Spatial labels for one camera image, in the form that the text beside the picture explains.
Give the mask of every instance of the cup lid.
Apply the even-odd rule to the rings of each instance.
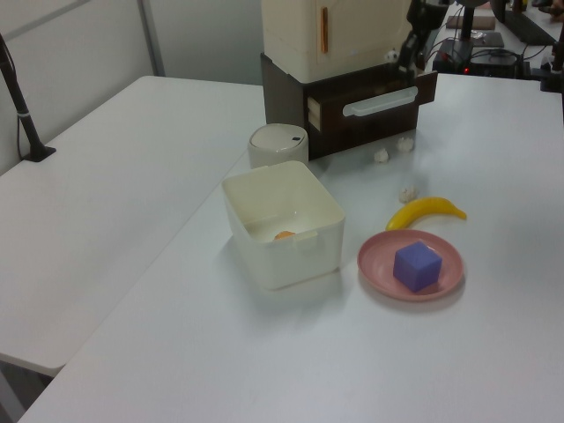
[[[299,126],[270,123],[256,130],[249,142],[257,148],[282,152],[297,147],[307,137],[308,133]]]

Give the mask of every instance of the yellow banana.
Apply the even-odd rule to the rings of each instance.
[[[441,197],[423,197],[410,201],[392,216],[387,231],[409,227],[415,220],[427,214],[451,214],[466,220],[466,213],[455,207],[449,200]]]

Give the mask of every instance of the purple cube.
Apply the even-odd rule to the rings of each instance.
[[[421,241],[396,251],[394,277],[413,292],[439,280],[442,258]]]

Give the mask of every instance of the white container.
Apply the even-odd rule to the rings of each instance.
[[[411,0],[262,0],[264,53],[302,84],[359,71],[399,52]]]
[[[251,168],[272,166],[291,160],[308,163],[308,133],[303,128],[271,123],[259,128],[251,136]]]
[[[260,167],[222,187],[235,243],[260,286],[277,289],[339,266],[345,213],[303,163]],[[283,231],[295,235],[274,240]]]

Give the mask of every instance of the pink plate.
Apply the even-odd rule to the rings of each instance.
[[[396,251],[423,241],[442,257],[441,273],[436,284],[414,293],[394,278]],[[461,282],[464,274],[462,258],[458,251],[442,238],[415,229],[398,229],[381,232],[366,240],[357,259],[362,276],[381,293],[405,301],[429,301],[442,297]]]

